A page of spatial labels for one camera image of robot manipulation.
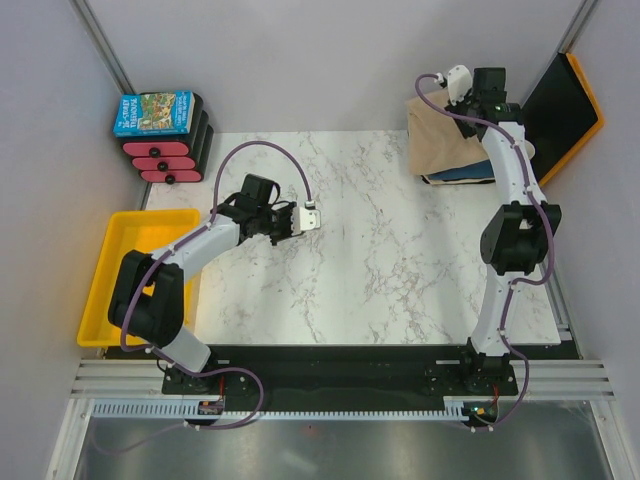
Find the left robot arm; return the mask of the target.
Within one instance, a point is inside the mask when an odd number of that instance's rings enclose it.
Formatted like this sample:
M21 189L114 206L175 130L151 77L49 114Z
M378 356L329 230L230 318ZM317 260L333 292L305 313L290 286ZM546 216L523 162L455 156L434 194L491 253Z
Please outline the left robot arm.
M256 236L272 245L300 233L295 201L272 202L279 185L249 174L240 191L212 210L187 234L152 253L128 252L122 259L107 311L120 329L121 348L133 335L162 358L185 370L185 382L208 393L219 382L219 369L209 363L211 349L184 325L185 285L223 253Z

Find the beige t-shirt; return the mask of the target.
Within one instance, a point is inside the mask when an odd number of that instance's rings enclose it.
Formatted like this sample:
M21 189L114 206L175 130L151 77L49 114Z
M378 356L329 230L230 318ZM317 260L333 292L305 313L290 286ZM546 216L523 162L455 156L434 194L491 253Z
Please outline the beige t-shirt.
M476 137L465 139L455 121L429 107L420 97L406 103L409 172L431 175L489 159Z

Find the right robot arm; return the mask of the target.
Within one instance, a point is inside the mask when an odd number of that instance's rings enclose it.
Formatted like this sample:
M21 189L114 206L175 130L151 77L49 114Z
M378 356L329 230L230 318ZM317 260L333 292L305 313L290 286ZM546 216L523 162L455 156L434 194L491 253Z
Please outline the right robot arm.
M534 270L553 260L559 206L547 202L527 154L521 108L507 100L502 67L469 70L463 65L445 76L446 110L465 138L477 138L490 162L501 204L485 227L480 253L487 284L478 322L461 358L458 381L477 394L508 382L509 317L524 284L533 285Z

